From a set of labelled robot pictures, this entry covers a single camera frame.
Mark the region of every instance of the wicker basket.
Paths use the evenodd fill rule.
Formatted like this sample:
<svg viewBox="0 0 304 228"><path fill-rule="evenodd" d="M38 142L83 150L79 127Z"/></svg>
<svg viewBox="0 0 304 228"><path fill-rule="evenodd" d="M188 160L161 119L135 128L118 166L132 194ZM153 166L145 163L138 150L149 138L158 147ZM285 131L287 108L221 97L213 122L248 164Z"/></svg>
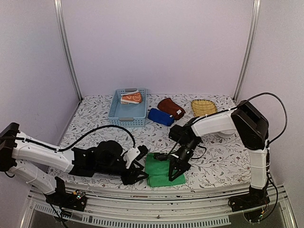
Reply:
<svg viewBox="0 0 304 228"><path fill-rule="evenodd" d="M218 112L215 103L209 100L193 100L191 101L191 107L195 117Z"/></svg>

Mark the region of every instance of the dark red cloth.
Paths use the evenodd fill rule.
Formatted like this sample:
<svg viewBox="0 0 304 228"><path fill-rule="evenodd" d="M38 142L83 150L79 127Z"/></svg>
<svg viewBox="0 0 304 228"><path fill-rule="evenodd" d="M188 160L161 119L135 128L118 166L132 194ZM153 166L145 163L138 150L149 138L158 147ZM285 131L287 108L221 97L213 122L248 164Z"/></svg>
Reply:
<svg viewBox="0 0 304 228"><path fill-rule="evenodd" d="M157 108L165 113L173 115L175 120L181 119L185 115L185 110L174 103L171 98L165 98L158 103Z"/></svg>

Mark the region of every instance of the floral tablecloth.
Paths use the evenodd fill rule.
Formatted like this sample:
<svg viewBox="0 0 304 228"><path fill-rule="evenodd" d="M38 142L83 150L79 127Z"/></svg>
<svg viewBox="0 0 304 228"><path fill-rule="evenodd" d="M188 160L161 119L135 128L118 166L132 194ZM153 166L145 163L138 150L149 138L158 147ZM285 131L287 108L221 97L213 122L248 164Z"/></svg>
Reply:
<svg viewBox="0 0 304 228"><path fill-rule="evenodd" d="M175 103L183 107L186 114L174 124L184 125L193 117L191 101L194 99L208 99L213 101L218 110L234 107L235 104L229 96L224 95L147 95L147 114L151 108L164 98L170 97ZM68 146L87 131L109 124L108 112L110 109L112 95L87 96L81 102L65 136L61 146ZM146 126L139 128L128 128L136 139L136 145L145 145L149 152L168 152L175 144L170 140L169 127L154 123L146 118ZM132 140L120 129L102 129L78 143L78 148L89 148L97 146L101 141L115 140L124 149L132 146ZM191 169L185 172L186 183L172 187L160 187L161 190L172 189L201 189L214 188L250 181L250 165L248 151L245 149L237 132L229 138L223 138L214 134L203 137L203 145L207 152L199 160L190 160ZM194 156L200 157L203 149L197 148ZM132 190L153 190L142 180L134 185L124 186L119 176L96 173L92 178L68 175L60 170L51 168L49 174L59 176L63 180L88 186L99 186L104 188L119 188Z"/></svg>

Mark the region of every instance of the green towel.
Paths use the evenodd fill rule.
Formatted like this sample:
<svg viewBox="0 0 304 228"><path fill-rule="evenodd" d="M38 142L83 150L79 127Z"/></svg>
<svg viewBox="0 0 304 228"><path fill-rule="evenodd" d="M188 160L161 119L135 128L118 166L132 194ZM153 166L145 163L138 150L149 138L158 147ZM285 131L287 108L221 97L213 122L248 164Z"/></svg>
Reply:
<svg viewBox="0 0 304 228"><path fill-rule="evenodd" d="M169 181L170 160L159 161L154 159L154 153L149 153L146 159L145 172L149 174L148 185L150 187L173 186L186 183L184 174Z"/></svg>

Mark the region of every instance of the blue basket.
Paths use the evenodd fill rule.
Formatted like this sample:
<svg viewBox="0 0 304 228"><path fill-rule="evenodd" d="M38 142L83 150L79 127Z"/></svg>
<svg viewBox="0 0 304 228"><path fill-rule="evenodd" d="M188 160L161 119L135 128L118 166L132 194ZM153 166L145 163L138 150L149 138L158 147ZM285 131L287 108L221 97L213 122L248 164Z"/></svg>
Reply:
<svg viewBox="0 0 304 228"><path fill-rule="evenodd" d="M142 102L139 104L121 104L121 94L139 90ZM109 112L111 124L122 127L144 127L147 112L147 90L145 88L117 89Z"/></svg>

